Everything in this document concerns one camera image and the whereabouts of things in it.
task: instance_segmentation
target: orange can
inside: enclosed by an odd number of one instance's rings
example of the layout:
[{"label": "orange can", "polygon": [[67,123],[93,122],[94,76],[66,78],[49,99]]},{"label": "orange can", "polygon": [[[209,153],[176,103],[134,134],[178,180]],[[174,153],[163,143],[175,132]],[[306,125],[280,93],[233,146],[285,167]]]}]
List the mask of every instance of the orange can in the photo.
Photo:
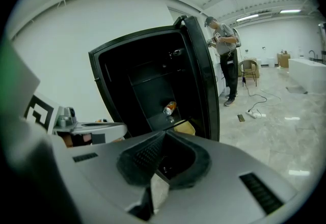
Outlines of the orange can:
[{"label": "orange can", "polygon": [[176,107],[177,107],[177,103],[172,101],[166,107],[164,107],[163,113],[166,114],[167,116],[170,116]]}]

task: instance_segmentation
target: cardboard box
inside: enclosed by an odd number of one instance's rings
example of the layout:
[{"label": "cardboard box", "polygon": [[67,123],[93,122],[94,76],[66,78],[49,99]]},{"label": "cardboard box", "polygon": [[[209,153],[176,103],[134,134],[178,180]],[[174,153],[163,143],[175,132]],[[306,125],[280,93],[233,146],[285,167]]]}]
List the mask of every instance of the cardboard box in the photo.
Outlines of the cardboard box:
[{"label": "cardboard box", "polygon": [[289,67],[290,54],[281,54],[281,59],[279,65],[281,67]]},{"label": "cardboard box", "polygon": [[277,64],[280,66],[281,65],[281,53],[277,53]]}]

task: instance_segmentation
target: white table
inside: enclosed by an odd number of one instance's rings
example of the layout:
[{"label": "white table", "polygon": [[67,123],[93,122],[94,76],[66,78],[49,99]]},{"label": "white table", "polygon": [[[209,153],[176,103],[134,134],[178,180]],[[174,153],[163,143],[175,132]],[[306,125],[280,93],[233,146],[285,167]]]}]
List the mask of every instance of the white table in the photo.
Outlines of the white table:
[{"label": "white table", "polygon": [[307,59],[289,59],[289,74],[308,93],[326,93],[326,65]]}]

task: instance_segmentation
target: marble floor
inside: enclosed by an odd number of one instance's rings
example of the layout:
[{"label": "marble floor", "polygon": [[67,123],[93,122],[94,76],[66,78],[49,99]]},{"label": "marble floor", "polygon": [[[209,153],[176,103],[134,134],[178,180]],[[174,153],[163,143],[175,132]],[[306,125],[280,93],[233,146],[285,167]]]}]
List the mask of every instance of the marble floor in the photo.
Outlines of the marble floor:
[{"label": "marble floor", "polygon": [[[252,78],[247,79],[247,86],[251,95],[262,95],[268,101],[255,106],[256,119],[246,115],[246,110],[264,99],[248,96],[239,78],[234,104],[223,106],[225,94],[219,98],[220,142],[246,151],[281,174],[296,189],[303,189],[325,166],[326,95],[289,93],[286,87],[296,83],[286,68],[263,67],[257,87]],[[238,114],[243,115],[245,122],[239,121]]]}]

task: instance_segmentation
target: white wall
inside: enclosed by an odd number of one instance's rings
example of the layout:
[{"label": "white wall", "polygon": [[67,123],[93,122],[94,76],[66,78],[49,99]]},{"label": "white wall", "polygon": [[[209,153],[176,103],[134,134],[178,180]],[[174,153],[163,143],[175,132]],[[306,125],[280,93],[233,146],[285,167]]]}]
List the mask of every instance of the white wall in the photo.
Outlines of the white wall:
[{"label": "white wall", "polygon": [[288,51],[291,58],[298,58],[303,54],[307,59],[313,57],[313,53],[309,54],[309,51],[313,50],[318,58],[321,58],[319,23],[319,20],[301,18],[240,27],[238,31],[242,43],[242,57],[261,59],[262,64],[267,64],[267,58],[275,58],[276,64],[276,54],[281,50]]},{"label": "white wall", "polygon": [[71,0],[24,28],[14,47],[41,80],[37,89],[77,119],[112,120],[99,94],[88,51],[120,36],[173,19],[164,0]]},{"label": "white wall", "polygon": [[173,21],[176,21],[178,19],[178,17],[180,17],[180,16],[189,15],[187,13],[182,13],[182,12],[176,11],[176,10],[169,9],[169,11],[170,11]]}]

